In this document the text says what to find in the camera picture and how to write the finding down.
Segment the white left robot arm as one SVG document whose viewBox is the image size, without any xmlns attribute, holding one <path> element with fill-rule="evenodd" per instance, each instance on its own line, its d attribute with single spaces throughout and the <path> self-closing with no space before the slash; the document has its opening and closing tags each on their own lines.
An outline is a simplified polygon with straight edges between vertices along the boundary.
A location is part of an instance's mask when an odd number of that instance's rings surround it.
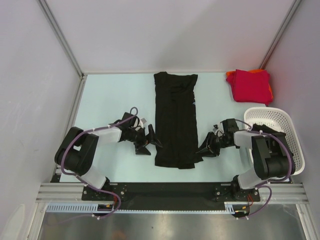
<svg viewBox="0 0 320 240">
<path fill-rule="evenodd" d="M 107 126 L 83 130 L 71 127 L 54 156 L 54 162 L 66 175 L 78 178 L 93 189 L 93 194 L 100 200 L 110 196 L 110 180 L 94 165 L 96 149 L 99 146 L 120 142 L 131 142 L 136 155 L 151 155 L 147 145 L 162 148 L 154 128 L 148 125 L 148 134 L 144 127 L 145 120 L 138 114 L 125 112 L 121 119 Z"/>
</svg>

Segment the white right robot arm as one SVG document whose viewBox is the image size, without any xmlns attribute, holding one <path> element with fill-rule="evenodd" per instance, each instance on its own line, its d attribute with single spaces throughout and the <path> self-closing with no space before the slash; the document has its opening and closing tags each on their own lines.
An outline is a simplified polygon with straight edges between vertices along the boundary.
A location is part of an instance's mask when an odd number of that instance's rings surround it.
<svg viewBox="0 0 320 240">
<path fill-rule="evenodd" d="M 236 175 L 230 182 L 227 196 L 244 201 L 256 188 L 274 179 L 287 180 L 296 171 L 286 134 L 265 125 L 248 125 L 239 129 L 239 120 L 229 118 L 214 125 L 196 152 L 201 157 L 217 157 L 221 149 L 236 147 L 251 151 L 253 166 L 245 173 Z"/>
</svg>

